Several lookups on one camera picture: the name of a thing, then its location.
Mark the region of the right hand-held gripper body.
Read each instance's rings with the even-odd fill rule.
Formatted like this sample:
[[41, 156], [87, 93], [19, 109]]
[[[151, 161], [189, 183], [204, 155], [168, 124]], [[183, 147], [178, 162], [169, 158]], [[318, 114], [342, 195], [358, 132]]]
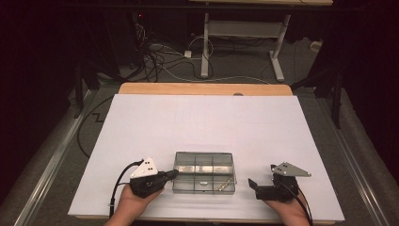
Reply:
[[280, 163], [272, 171], [273, 185], [258, 186], [256, 199], [277, 202], [292, 200], [299, 193], [297, 177], [311, 177], [311, 173], [288, 162]]

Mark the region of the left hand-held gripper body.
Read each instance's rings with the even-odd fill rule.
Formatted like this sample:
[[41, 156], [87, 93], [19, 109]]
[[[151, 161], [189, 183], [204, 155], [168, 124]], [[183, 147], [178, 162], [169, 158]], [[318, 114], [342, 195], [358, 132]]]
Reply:
[[159, 171], [152, 157], [146, 158], [130, 175], [130, 188], [139, 198], [147, 198], [165, 186], [167, 176]]

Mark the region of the clear plastic compartment box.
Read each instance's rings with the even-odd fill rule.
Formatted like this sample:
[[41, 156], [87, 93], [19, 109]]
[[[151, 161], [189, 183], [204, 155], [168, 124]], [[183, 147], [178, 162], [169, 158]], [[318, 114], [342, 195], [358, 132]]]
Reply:
[[[180, 194], [232, 195], [236, 176], [231, 153], [177, 152], [174, 169], [179, 171], [172, 190]], [[233, 183], [223, 191], [215, 188], [232, 177]]]

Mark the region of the person's right hand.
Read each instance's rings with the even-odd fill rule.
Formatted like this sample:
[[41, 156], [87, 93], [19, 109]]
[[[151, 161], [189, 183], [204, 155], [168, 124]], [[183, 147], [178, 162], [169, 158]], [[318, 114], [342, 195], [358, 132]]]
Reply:
[[307, 219], [307, 214], [296, 199], [293, 199], [291, 202], [287, 203], [276, 201], [264, 201], [264, 203], [271, 207], [278, 214], [280, 220], [287, 218]]

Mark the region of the person's left hand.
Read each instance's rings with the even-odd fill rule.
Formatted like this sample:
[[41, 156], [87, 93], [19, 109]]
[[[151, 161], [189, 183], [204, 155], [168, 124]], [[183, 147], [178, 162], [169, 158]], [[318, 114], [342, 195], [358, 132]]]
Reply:
[[129, 186], [125, 186], [120, 194], [120, 200], [114, 216], [122, 216], [128, 218], [140, 217], [148, 207], [148, 205], [155, 200], [162, 192], [163, 188], [156, 191], [146, 198], [140, 198], [134, 194]]

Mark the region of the black metal stand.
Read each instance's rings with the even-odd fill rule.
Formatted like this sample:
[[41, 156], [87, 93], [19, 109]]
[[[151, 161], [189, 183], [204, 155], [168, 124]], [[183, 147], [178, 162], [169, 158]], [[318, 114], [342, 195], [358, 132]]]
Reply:
[[97, 73], [95, 72], [95, 70], [84, 61], [79, 61], [77, 63], [74, 70], [74, 75], [74, 92], [76, 102], [74, 117], [77, 119], [84, 107], [83, 85], [86, 85], [89, 90], [97, 90], [100, 87], [100, 83], [97, 79]]
[[337, 129], [341, 128], [340, 108], [343, 87], [343, 74], [339, 66], [328, 66], [317, 73], [310, 73], [306, 78], [293, 83], [290, 88], [296, 90], [302, 87], [314, 88], [316, 98], [331, 98], [330, 117]]

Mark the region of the aluminium rail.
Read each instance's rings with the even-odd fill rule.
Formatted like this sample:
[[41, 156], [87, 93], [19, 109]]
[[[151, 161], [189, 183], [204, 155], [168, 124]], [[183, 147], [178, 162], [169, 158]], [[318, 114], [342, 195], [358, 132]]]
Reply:
[[318, 99], [317, 102], [322, 109], [323, 114], [327, 118], [327, 121], [332, 128], [336, 139], [338, 140], [345, 165], [348, 168], [348, 172], [357, 187], [362, 202], [365, 205], [374, 225], [390, 226], [389, 221], [376, 198], [375, 192], [373, 191], [370, 183], [367, 181], [365, 174], [361, 171], [359, 163], [356, 160], [356, 157], [352, 154], [352, 150], [344, 138], [342, 130], [339, 129], [333, 122], [332, 113], [330, 112], [327, 102], [322, 99]]
[[83, 121], [97, 90], [83, 94], [83, 106], [72, 106], [50, 133], [18, 179], [16, 192], [23, 198], [23, 208], [12, 226], [30, 226], [40, 210], [58, 171], [66, 157], [68, 147]]

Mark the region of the white desk frame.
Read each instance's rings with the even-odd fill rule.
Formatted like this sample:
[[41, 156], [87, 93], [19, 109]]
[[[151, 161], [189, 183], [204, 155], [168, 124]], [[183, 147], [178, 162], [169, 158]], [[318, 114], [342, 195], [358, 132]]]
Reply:
[[[321, 8], [330, 7], [332, 0], [190, 0], [191, 2], [202, 3], [205, 7], [287, 7], [287, 8]], [[215, 21], [209, 18], [209, 13], [204, 13], [203, 24], [203, 45], [201, 53], [202, 78], [209, 78], [211, 71], [210, 56], [214, 51], [214, 46], [209, 40], [214, 37], [241, 37], [241, 38], [272, 38], [276, 39], [276, 47], [269, 52], [269, 61], [274, 70], [276, 79], [284, 81], [284, 75], [279, 64], [279, 52], [285, 38], [291, 14], [285, 13], [281, 22], [245, 22], [245, 21]]]

